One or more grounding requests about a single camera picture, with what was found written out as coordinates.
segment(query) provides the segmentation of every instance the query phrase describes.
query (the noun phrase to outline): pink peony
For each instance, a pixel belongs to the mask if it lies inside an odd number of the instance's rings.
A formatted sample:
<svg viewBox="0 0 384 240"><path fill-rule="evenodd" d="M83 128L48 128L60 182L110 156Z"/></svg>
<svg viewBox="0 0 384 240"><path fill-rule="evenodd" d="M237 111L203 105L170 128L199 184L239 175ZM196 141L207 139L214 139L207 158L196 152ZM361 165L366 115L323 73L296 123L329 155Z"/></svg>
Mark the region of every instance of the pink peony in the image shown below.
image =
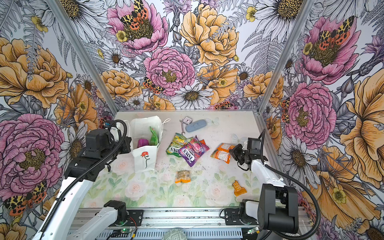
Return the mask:
<svg viewBox="0 0 384 240"><path fill-rule="evenodd" d="M0 197L4 201L31 192L42 181L52 187L61 176L58 168L64 134L41 115L24 114L0 122Z"/></svg>
<svg viewBox="0 0 384 240"><path fill-rule="evenodd" d="M294 135L305 142L309 149L321 147L336 123L329 89L321 83L300 83L290 98L289 124L285 125L288 136Z"/></svg>
<svg viewBox="0 0 384 240"><path fill-rule="evenodd" d="M128 7L125 3L120 8L107 9L108 24L112 27L109 32L116 35L117 43L123 45L123 53L127 56L140 55L143 52L150 52L160 46L164 46L168 40L168 22L166 17L161 18L153 3L151 6L143 0L144 8L148 10L148 19L140 24L138 30L124 27L121 17L132 15L134 4Z"/></svg>
<svg viewBox="0 0 384 240"><path fill-rule="evenodd" d="M296 65L296 70L309 76L314 81L322 81L324 84L332 84L341 78L355 63L358 54L353 52L356 49L356 42L360 32L356 30L356 18L349 30L350 36L341 44L330 44L325 50L319 49L319 34L327 30L332 32L338 29L343 22L336 23L321 17L310 30L304 43L303 54Z"/></svg>
<svg viewBox="0 0 384 240"><path fill-rule="evenodd" d="M188 55L175 49L159 48L143 63L147 70L147 78L156 86L163 87L165 95L173 96L175 91L195 81L192 60Z"/></svg>

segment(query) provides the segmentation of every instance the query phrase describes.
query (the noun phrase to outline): cable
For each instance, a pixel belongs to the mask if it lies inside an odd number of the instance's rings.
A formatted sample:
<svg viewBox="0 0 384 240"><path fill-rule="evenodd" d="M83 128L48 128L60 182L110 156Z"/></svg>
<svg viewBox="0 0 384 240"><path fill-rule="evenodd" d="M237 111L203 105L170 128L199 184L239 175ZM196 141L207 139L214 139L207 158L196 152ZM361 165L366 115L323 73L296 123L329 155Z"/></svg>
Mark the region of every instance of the cable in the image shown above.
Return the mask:
<svg viewBox="0 0 384 240"><path fill-rule="evenodd" d="M260 135L261 136L261 151L260 151L260 153L261 153L261 161L262 161L263 164L264 164L264 158L265 158L264 155L263 155L264 135L265 135L265 129L263 130L263 132ZM304 189L304 191L306 191L308 193L308 195L310 196L310 198L312 199L314 207L315 207L315 210L316 210L316 221L315 221L314 225L312 226L311 230L309 230L307 233L305 233L305 234L303 234L301 236L289 236L289 235L283 234L281 232L276 232L276 231L274 231L274 233L276 233L278 236L283 237L283 238L285 238L287 240L304 240L304 239L309 238L313 234L315 234L317 232L317 229L320 226L321 212L320 212L319 203L317 202L316 197L312 194L311 190L308 189L304 184L302 184L298 180L296 180L293 177L289 176L288 174L280 172L279 170L272 168L268 164L264 164L264 166L266 168L268 168L269 170L271 170L272 172L277 173L277 174L279 174L279 175L281 175L281 176L291 180L292 182L294 182L297 185L299 185L302 189Z"/></svg>
<svg viewBox="0 0 384 240"><path fill-rule="evenodd" d="M222 218L222 219L225 219L225 217L222 217L222 216L221 216L221 213L222 213L224 210L225 210L225 209L222 209L221 212L220 212L219 215L218 215L218 216L219 216L220 218Z"/></svg>
<svg viewBox="0 0 384 240"><path fill-rule="evenodd" d="M109 235L109 236L107 237L106 240L109 240L111 237L118 236L118 235L120 235L120 234L122 234L122 233L121 233L121 232L112 233L111 235Z"/></svg>
<svg viewBox="0 0 384 240"><path fill-rule="evenodd" d="M238 166L241 170L243 170L243 171L248 171L248 170L249 170L249 165L248 165L248 168L247 168L247 169L244 169L244 168L240 167L239 162L237 162L237 166Z"/></svg>
<svg viewBox="0 0 384 240"><path fill-rule="evenodd" d="M124 132L123 132L123 136L126 136L127 135L127 125L125 124L124 121L122 120L115 120L113 121L113 123L116 123L116 122L119 122L123 125L124 127ZM125 138L122 137L119 139L119 142L117 144L114 145L114 147L112 148L112 150L101 160L99 160L98 162L96 162L92 167L90 167L88 170L86 170L84 173L82 173L79 177L77 177L73 182L71 182L71 184L63 191L63 193L60 195L60 197L56 198L56 203L54 204L54 206L51 208L51 213L48 214L48 216L46 217L46 221L45 223L43 224L43 226L41 227L41 231L42 234L41 234L41 237L40 239L43 237L43 233L45 232L45 230L48 228L49 226L49 223L51 222L53 216L55 215L55 212L57 211L57 208L60 206L60 203L61 201L65 198L65 195L71 190L71 188L73 186L75 186L76 183L78 183L79 181L83 180L83 178L89 173L91 172L93 169L95 169L96 167L98 167L99 165L103 164L107 159L109 159L120 147L121 145L124 143L125 141Z"/></svg>
<svg viewBox="0 0 384 240"><path fill-rule="evenodd" d="M267 239L267 237L269 237L269 235L271 235L271 233L272 233L272 231L267 232L266 235L263 236L263 238L261 238L260 240L265 240L265 239Z"/></svg>

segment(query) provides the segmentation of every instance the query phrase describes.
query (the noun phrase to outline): rose-patterned tablecloth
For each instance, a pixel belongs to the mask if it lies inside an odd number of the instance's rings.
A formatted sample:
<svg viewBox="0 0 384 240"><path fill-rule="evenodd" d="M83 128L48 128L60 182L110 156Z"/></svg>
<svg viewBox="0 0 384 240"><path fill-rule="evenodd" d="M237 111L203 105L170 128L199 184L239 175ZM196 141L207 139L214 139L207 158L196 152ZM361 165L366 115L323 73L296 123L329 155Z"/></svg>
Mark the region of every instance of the rose-patterned tablecloth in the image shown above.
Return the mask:
<svg viewBox="0 0 384 240"><path fill-rule="evenodd" d="M164 125L155 170L135 173L131 154L119 155L111 164L111 172L106 168L100 172L81 207L99 208L111 199L124 201L127 207L132 208L232 207L238 206L242 199L259 199L261 184L254 173L241 170L234 160L227 164L210 157L222 142L237 144L243 137L259 136L252 112L122 112L115 118L130 121L155 115L163 121L171 118L171 121ZM193 167L183 158L165 153L174 134L181 132L179 120L185 116L192 117L194 121L209 118L219 123L218 126L212 124L186 134L186 137L197 135L210 147ZM175 184L176 172L179 170L190 170L190 183ZM235 197L232 187L235 180L246 188L247 193Z"/></svg>

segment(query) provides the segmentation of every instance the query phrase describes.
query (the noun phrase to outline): green candy bag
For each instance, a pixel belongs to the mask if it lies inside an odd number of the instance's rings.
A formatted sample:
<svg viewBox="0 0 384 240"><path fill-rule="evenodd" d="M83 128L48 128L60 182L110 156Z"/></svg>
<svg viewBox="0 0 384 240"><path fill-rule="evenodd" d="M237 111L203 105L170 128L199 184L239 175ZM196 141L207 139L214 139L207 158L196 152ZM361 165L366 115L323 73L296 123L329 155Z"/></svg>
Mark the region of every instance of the green candy bag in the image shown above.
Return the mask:
<svg viewBox="0 0 384 240"><path fill-rule="evenodd" d="M157 144L159 144L159 138L157 137L156 131L153 127L149 127L149 129L152 133L152 137L149 140L149 145L150 146L156 146Z"/></svg>

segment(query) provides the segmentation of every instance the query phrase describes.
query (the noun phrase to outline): small snack packet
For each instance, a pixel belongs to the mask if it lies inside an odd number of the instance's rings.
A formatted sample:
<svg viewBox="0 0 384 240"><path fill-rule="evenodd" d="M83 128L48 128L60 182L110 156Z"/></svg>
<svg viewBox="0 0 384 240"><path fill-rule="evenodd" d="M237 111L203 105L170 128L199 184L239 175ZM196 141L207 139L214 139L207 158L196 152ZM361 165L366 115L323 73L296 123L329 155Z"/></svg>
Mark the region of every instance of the small snack packet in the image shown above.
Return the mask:
<svg viewBox="0 0 384 240"><path fill-rule="evenodd" d="M191 177L189 175L189 171L188 170L183 170L183 171L178 171L177 174L176 174L176 178L175 178L175 183L179 183L179 182L190 182L191 181Z"/></svg>
<svg viewBox="0 0 384 240"><path fill-rule="evenodd" d="M180 154L178 153L179 149L191 140L192 140L192 137L186 138L180 133L176 133L172 142L167 148L166 153L168 155L175 155L176 157L181 157Z"/></svg>
<svg viewBox="0 0 384 240"><path fill-rule="evenodd" d="M185 161L187 161L188 165L192 167L201 155L208 150L209 147L201 143L197 136L195 136L190 142L180 148L179 154L185 159Z"/></svg>
<svg viewBox="0 0 384 240"><path fill-rule="evenodd" d="M159 138L157 137L157 133L153 127L149 127L149 130L152 133L152 137L149 140L149 145L156 146L157 144L159 144Z"/></svg>
<svg viewBox="0 0 384 240"><path fill-rule="evenodd" d="M211 154L212 158L220 159L229 164L231 159L231 154L229 150L233 149L235 145L231 145L228 143L221 143L217 149Z"/></svg>

